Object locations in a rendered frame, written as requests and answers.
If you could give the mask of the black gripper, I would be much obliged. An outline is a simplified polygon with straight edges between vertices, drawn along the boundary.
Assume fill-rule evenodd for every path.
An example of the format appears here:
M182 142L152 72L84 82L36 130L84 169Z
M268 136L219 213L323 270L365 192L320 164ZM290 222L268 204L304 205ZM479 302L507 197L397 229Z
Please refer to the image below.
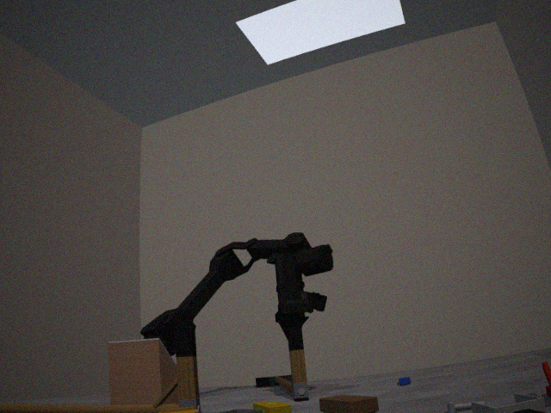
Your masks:
M275 322L279 323L288 339L288 329L300 328L309 317L304 312L313 312L313 302L308 298L301 298L305 282L302 278L285 278L276 281L278 294L278 312Z

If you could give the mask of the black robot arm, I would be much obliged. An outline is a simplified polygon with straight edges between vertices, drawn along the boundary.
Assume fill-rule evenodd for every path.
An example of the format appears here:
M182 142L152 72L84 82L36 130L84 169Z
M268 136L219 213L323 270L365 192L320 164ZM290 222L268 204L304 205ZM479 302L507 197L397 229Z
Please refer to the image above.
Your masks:
M251 256L248 265L243 266L232 250L247 250ZM333 268L332 250L329 244L312 248L301 232L289 234L285 239L232 242L215 253L210 261L209 272L189 293L188 297L173 310L165 311L141 329L144 339L160 338L170 356L176 353L175 328L193 327L194 318L203 306L225 281L234 280L246 273L252 264L260 259L268 259L275 265L276 280L302 278L331 271ZM313 309L324 311L327 296L319 293L303 292L301 298L313 302Z

